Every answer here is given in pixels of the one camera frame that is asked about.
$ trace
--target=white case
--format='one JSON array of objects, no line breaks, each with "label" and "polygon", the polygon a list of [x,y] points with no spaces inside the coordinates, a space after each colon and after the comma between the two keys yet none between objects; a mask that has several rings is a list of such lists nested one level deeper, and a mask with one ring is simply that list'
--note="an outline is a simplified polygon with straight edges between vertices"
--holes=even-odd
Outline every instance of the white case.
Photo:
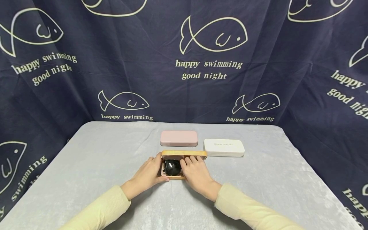
[{"label": "white case", "polygon": [[203,149],[207,156],[241,157],[245,152],[241,141],[231,139],[205,139]]}]

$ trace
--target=person's left hand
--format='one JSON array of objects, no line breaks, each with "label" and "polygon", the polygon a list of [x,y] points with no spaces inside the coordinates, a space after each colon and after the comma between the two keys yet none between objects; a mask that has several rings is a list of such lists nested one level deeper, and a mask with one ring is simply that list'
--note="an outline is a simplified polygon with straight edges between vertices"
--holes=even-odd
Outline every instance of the person's left hand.
[{"label": "person's left hand", "polygon": [[157,176],[160,167],[161,153],[158,153],[155,158],[148,158],[148,160],[144,162],[134,176],[121,186],[121,189],[128,200],[132,200],[134,197],[151,188],[155,184],[169,181],[169,178],[167,177]]}]

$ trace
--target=hand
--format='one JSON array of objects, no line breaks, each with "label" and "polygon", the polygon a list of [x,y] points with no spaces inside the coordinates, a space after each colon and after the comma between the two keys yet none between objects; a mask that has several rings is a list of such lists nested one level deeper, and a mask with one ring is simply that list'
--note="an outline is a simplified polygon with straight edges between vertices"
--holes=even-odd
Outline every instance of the hand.
[{"label": "hand", "polygon": [[190,187],[215,202],[222,185],[211,178],[203,159],[200,156],[186,157],[180,160],[180,165]]},{"label": "hand", "polygon": [[128,200],[132,200],[134,197],[151,188],[155,184],[169,181],[169,178],[167,177],[157,176],[160,167],[161,153],[158,153],[155,158],[148,158],[148,160],[144,162],[134,176],[121,186],[121,189]]}]

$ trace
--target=pink case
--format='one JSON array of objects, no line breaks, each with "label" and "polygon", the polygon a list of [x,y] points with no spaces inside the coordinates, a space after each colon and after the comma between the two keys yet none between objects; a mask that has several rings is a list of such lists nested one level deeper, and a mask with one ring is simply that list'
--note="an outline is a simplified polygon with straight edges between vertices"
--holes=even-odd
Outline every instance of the pink case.
[{"label": "pink case", "polygon": [[196,147],[198,136],[196,131],[162,131],[160,144],[162,146]]}]

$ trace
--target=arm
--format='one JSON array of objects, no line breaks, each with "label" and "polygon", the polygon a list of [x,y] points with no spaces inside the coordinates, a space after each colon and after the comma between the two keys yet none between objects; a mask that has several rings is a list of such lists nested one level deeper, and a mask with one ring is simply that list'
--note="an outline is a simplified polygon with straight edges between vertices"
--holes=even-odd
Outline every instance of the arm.
[{"label": "arm", "polygon": [[150,157],[136,174],[122,186],[115,185],[88,205],[59,230],[101,230],[124,214],[131,200],[157,183],[169,181],[157,177],[161,153]]},{"label": "arm", "polygon": [[188,184],[198,193],[215,202],[226,216],[241,219],[254,230],[303,230],[298,224],[246,196],[230,184],[214,181],[201,157],[180,161]]}]

